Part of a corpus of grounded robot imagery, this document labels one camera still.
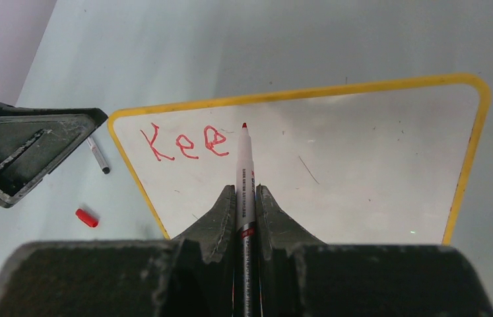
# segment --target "scratch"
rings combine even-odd
[[[316,184],[320,185],[320,183],[316,180],[316,178],[314,178],[314,175],[312,175],[312,173],[308,169],[308,166],[306,166],[306,164],[304,164],[304,161],[302,160],[302,158],[300,157],[300,155],[299,155],[299,160],[304,165],[304,168],[306,168],[306,170],[308,171],[308,174],[310,174],[310,176],[312,176],[312,179],[314,180],[314,182],[316,182]]]

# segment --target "yellow border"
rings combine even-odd
[[[336,96],[342,94],[360,94],[365,92],[377,92],[384,90],[399,90],[399,89],[409,89],[409,88],[420,88],[420,87],[430,87],[430,86],[442,86],[442,85],[454,85],[454,84],[465,84],[474,87],[479,94],[479,106],[475,121],[472,127],[471,136],[468,143],[468,149],[466,150],[466,155],[464,157],[464,162],[462,164],[462,170],[460,171],[460,177],[458,179],[458,184],[456,185],[456,191],[454,193],[454,198],[452,200],[452,207],[450,208],[450,214],[446,223],[446,228],[444,231],[444,237],[442,239],[442,244],[449,244],[452,238],[452,232],[454,231],[454,226],[456,225],[456,220],[458,218],[458,212],[460,211],[460,206],[464,198],[464,192],[466,191],[466,185],[468,183],[468,177],[472,168],[472,163],[479,142],[479,137],[481,135],[481,130],[483,124],[487,117],[487,111],[489,110],[489,105],[491,103],[491,92],[488,85],[479,77],[467,73],[456,73],[449,75],[437,75],[437,76],[427,76],[427,77],[417,77],[409,79],[398,79],[394,81],[379,81],[375,83],[365,83],[365,84],[355,84],[355,85],[342,85],[333,87],[322,87],[322,88],[308,88],[301,90],[286,90],[280,92],[270,92],[267,94],[253,94],[250,96],[237,96],[229,98],[219,98],[210,100],[199,100],[191,102],[180,102],[175,104],[162,104],[159,106],[148,106],[142,108],[131,108],[118,110],[114,112],[108,120],[108,131],[118,147],[124,162],[126,163],[129,172],[131,173],[133,179],[135,180],[139,191],[147,201],[147,205],[151,209],[153,216],[155,217],[159,227],[165,238],[169,239],[168,233],[164,228],[153,204],[145,192],[142,183],[139,181],[135,170],[131,166],[125,151],[123,150],[116,133],[114,132],[114,122],[116,119],[127,116],[140,116],[143,114],[157,114],[161,112],[173,112],[182,110],[194,110],[203,108],[215,108],[222,106],[237,106],[240,104],[255,104],[259,102],[272,102],[281,100],[291,100],[291,99],[302,99],[302,98],[314,98],[314,97],[324,97],[324,96]]]

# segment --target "red marker cap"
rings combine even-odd
[[[75,215],[91,228],[98,226],[98,220],[81,208],[75,211]]]

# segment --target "whiteboard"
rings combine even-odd
[[[165,237],[234,184],[238,134],[256,182],[327,243],[449,243],[490,102],[454,74],[115,112],[110,133]]]

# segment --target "pen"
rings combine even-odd
[[[260,316],[254,161],[246,123],[238,137],[236,163],[236,240],[234,269],[234,316]]]
[[[96,161],[98,162],[98,166],[100,166],[102,172],[104,174],[110,173],[110,167],[108,166],[108,163],[102,156],[100,149],[96,146],[96,143],[94,142],[92,136],[89,135],[89,137],[87,138],[87,143],[89,144],[90,150],[94,155],[94,158],[96,158]]]

